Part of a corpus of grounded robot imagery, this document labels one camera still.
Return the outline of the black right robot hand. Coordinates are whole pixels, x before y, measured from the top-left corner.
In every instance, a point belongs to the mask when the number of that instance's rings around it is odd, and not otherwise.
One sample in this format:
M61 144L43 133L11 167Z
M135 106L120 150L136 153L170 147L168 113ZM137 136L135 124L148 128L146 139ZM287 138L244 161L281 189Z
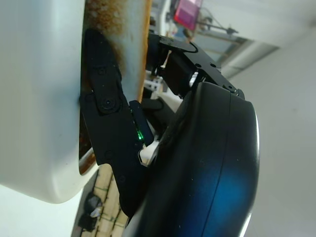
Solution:
M241 237L259 176L253 105L195 43L149 34L146 69L182 98L127 101L110 43L88 29L84 58L91 91L80 108L98 165L109 164L126 237Z

